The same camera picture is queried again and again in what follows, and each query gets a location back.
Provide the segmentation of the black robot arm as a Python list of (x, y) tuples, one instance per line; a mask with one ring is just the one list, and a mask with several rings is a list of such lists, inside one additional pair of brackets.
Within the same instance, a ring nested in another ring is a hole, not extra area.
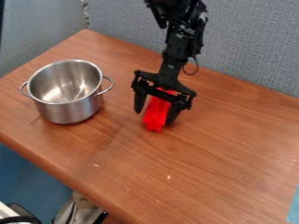
[(149, 95), (171, 103), (166, 124), (173, 125), (183, 110), (193, 107), (197, 92), (179, 82), (189, 58), (202, 53), (203, 33), (209, 18), (202, 0), (145, 0), (155, 21), (167, 30), (163, 63), (158, 73), (135, 70), (135, 112), (141, 113)]

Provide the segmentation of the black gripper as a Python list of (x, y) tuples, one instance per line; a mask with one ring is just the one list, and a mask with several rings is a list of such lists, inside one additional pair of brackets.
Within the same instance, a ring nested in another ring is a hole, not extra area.
[(197, 92), (179, 82), (178, 74), (135, 70), (131, 88), (135, 91), (135, 112), (138, 114), (145, 108), (149, 95), (157, 96), (173, 104), (166, 118), (167, 126), (174, 124), (182, 111), (193, 107), (193, 99), (197, 97)]

